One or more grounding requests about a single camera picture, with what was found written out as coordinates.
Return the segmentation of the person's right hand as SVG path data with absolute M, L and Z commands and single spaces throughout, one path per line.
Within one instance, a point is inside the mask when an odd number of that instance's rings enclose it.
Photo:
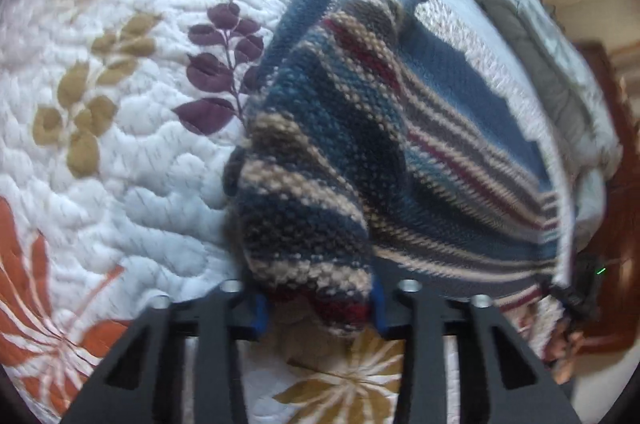
M 572 378 L 575 360 L 584 341 L 584 331 L 578 329 L 569 318 L 563 318 L 555 326 L 544 348 L 542 362 L 559 385 Z

